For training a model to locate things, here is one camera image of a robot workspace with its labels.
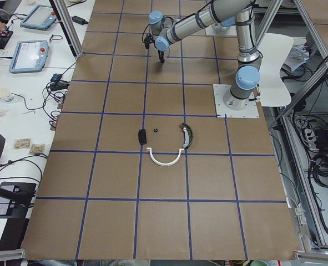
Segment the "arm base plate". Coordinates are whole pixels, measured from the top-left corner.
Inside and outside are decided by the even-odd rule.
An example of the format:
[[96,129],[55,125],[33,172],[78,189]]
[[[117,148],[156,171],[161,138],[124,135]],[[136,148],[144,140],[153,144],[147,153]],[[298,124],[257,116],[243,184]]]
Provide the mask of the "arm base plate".
[[212,24],[205,29],[205,35],[210,37],[235,38],[237,37],[236,26],[224,27],[220,24]]
[[254,93],[247,99],[236,99],[231,95],[230,84],[214,84],[216,116],[219,118],[258,119],[259,112]]

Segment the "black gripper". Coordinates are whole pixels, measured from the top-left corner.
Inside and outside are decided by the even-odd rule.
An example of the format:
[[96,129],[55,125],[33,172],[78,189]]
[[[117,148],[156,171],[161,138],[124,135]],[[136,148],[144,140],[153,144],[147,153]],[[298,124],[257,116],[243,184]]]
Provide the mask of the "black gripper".
[[164,63],[164,52],[163,51],[160,51],[160,50],[158,50],[158,56],[159,56],[159,61],[161,62],[161,63]]

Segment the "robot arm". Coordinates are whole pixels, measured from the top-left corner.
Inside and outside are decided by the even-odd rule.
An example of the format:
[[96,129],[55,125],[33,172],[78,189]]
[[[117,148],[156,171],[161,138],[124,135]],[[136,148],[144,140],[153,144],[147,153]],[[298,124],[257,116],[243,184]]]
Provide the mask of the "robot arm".
[[238,45],[238,68],[231,88],[224,95],[224,104],[231,110],[243,110],[260,81],[262,55],[255,36],[254,1],[210,1],[192,14],[174,19],[160,11],[149,14],[150,33],[142,36],[146,49],[152,44],[160,62],[169,47],[211,25],[234,20]]

